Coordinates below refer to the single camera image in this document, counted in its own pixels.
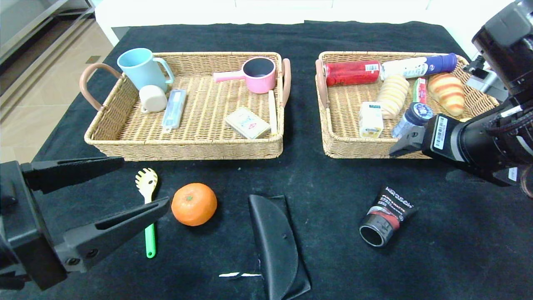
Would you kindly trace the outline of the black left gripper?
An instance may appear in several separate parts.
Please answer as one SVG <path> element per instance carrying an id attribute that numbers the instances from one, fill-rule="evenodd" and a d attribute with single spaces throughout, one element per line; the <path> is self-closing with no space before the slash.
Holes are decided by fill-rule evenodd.
<path id="1" fill-rule="evenodd" d="M 67 230 L 54 248 L 35 190 L 47 194 L 87 182 L 124 163 L 113 156 L 1 164 L 2 290 L 21 290 L 27 282 L 45 290 L 67 279 L 67 272 L 87 272 L 167 213 L 169 197 L 157 199 Z"/>

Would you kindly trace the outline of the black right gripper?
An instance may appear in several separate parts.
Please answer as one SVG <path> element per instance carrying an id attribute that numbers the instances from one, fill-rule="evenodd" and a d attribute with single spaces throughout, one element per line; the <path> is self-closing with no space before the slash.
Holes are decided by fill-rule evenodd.
<path id="1" fill-rule="evenodd" d="M 461 122 L 445 114 L 432 117 L 425 127 L 412 127 L 390 148 L 389 155 L 421 152 L 441 162 L 471 162 L 463 135 L 471 121 Z"/>

